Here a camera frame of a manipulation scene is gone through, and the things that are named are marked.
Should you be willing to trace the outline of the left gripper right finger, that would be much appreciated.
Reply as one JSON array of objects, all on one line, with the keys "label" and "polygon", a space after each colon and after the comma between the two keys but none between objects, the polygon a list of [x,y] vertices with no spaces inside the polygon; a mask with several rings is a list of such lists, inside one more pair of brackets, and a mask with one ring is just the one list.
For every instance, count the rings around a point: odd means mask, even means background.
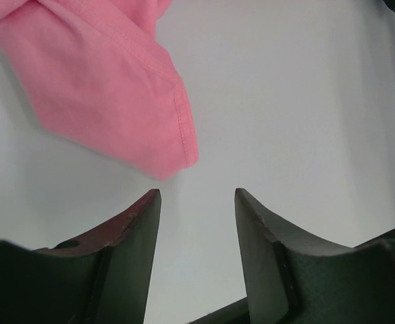
[{"label": "left gripper right finger", "polygon": [[242,188],[235,216],[252,323],[395,323],[395,229],[349,248]]}]

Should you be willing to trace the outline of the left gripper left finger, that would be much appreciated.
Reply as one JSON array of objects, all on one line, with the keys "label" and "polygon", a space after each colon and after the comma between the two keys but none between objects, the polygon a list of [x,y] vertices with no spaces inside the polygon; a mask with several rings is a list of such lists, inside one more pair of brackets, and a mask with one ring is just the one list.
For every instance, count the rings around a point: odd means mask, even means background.
[{"label": "left gripper left finger", "polygon": [[0,240],[0,323],[142,323],[160,215],[152,189],[53,248]]}]

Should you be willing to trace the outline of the pink t shirt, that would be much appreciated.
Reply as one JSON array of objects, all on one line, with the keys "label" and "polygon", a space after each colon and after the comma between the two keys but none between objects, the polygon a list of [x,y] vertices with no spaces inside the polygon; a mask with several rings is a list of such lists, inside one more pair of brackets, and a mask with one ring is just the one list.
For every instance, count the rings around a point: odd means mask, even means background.
[{"label": "pink t shirt", "polygon": [[199,157],[156,41],[169,1],[0,1],[0,49],[48,131],[166,180]]}]

